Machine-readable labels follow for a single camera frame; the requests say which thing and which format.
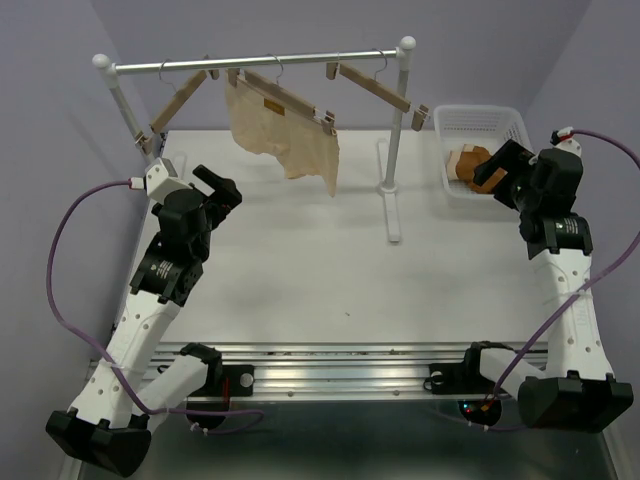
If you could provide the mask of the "beige underwear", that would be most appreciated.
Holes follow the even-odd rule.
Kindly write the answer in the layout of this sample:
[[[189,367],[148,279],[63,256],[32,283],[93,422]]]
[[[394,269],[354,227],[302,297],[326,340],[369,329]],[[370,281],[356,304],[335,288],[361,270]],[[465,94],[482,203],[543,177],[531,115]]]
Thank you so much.
[[[238,79],[236,87],[225,86],[225,100],[232,137],[244,150],[274,157],[290,180],[319,176],[327,193],[336,194],[340,147],[337,133],[327,135],[321,126],[291,110],[279,107]]]

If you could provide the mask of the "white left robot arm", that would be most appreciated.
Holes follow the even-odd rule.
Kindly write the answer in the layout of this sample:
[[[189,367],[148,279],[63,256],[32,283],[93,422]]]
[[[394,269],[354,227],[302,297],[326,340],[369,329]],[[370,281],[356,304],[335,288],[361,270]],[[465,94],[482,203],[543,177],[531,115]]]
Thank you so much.
[[[203,275],[212,232],[242,202],[235,182],[203,165],[193,175],[211,188],[206,194],[182,180],[170,161],[159,158],[141,177],[112,181],[93,193],[126,187],[152,202],[158,230],[134,270],[120,318],[108,344],[66,321],[48,284],[49,306],[59,324],[96,349],[100,360],[81,393],[65,410],[53,412],[46,431],[70,457],[127,478],[143,463],[154,430],[198,391],[226,388],[222,355],[200,343],[184,346],[176,360],[148,385],[142,383],[164,333]]]

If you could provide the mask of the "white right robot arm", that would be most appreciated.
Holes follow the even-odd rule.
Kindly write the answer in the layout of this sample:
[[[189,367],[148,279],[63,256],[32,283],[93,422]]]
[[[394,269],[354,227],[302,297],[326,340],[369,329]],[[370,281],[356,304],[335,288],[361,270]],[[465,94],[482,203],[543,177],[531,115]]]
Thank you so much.
[[[616,379],[607,359],[591,289],[639,242],[592,274],[590,227],[573,210],[583,163],[572,130],[555,132],[551,147],[538,153],[506,141],[475,168],[473,181],[482,186],[498,170],[505,175],[493,197],[519,215],[548,318],[519,349],[474,342],[461,362],[430,364],[423,387],[459,396],[465,421],[486,430],[499,430],[501,397],[507,394],[527,428],[599,433],[632,406],[634,393],[631,384]]]

